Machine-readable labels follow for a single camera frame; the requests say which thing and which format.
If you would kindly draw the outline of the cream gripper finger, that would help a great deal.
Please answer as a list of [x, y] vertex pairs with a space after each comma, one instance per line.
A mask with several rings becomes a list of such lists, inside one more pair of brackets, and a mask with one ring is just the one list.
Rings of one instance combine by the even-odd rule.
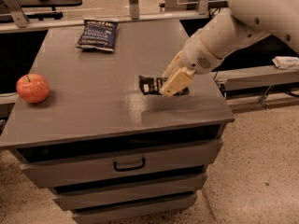
[[183, 66], [181, 53], [182, 51], [179, 51], [172, 62], [166, 67], [163, 72], [163, 77], [172, 78], [178, 74], [180, 68]]
[[187, 67], [167, 67], [163, 73], [166, 82], [159, 89], [159, 93], [164, 96], [173, 96], [184, 90], [193, 82], [195, 71]]

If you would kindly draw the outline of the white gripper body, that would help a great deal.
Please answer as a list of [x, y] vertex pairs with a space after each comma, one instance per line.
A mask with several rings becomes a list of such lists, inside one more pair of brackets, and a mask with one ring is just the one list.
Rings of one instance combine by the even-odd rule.
[[217, 57], [208, 47], [199, 29], [184, 44], [180, 59], [183, 66], [194, 70], [195, 74], [203, 75], [221, 65], [223, 58]]

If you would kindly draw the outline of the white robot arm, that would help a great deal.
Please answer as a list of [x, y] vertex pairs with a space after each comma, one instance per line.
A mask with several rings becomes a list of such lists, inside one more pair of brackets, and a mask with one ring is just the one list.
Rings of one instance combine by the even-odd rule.
[[299, 0], [228, 0], [228, 7], [197, 30], [163, 73], [159, 89], [173, 96], [193, 83], [193, 76], [219, 67], [238, 49], [273, 35], [299, 53]]

